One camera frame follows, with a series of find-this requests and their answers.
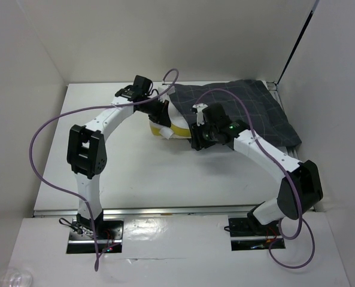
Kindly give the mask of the white pillow with yellow edge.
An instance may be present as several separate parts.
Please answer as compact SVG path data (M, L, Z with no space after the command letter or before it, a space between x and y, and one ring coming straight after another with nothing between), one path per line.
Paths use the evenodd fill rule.
M168 112L171 119L171 127L161 126L149 120L150 129L153 135L165 139L190 139L189 124L172 101L172 96L175 96L175 94L176 91L165 99L169 101Z

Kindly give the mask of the dark grey checked pillowcase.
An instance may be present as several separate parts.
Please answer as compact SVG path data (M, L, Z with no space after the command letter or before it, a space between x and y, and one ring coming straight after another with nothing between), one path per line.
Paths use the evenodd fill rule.
M236 80L202 86L176 84L169 98L187 123L196 121L192 106L200 97L210 105L220 103L231 120L251 120L254 131L274 146L295 147L302 143L283 109L259 80Z

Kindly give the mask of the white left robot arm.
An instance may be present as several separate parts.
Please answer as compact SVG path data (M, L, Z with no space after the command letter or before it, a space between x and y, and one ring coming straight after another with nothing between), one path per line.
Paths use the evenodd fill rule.
M152 99L153 82L137 75L133 84L120 89L96 118L83 126L73 125L69 131L66 160L75 173L79 200L77 223L91 239L104 231L103 209L100 201L100 174L107 165L106 140L128 117L139 111L151 122L170 127L169 102Z

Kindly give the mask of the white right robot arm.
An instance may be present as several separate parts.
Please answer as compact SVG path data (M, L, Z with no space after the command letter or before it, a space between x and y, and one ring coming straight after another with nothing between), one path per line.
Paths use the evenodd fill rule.
M249 232L261 234L268 224L285 217L297 220L299 212L306 212L323 198L314 162L301 162L286 155L252 132L245 122L231 120L219 103L210 106L199 103L192 111L196 115L189 126L193 149L199 151L215 144L226 145L258 164L277 183L277 196L248 212Z

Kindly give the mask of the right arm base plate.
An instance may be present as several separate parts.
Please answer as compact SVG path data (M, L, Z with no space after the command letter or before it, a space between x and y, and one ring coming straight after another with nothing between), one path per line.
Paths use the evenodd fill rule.
M257 251L269 249L285 249L285 242L278 230L278 221L257 227L256 230L248 225L247 218L229 218L224 231L230 235L232 251Z

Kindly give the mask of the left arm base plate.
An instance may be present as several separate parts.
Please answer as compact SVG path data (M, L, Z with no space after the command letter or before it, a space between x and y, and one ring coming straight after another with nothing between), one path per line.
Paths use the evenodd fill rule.
M93 231L83 227L76 222L66 218L60 218L59 224L69 228L69 237L66 253L67 254L93 254L95 245L93 240ZM124 220L103 221L100 227L96 229L98 251L101 253L116 254L122 252Z

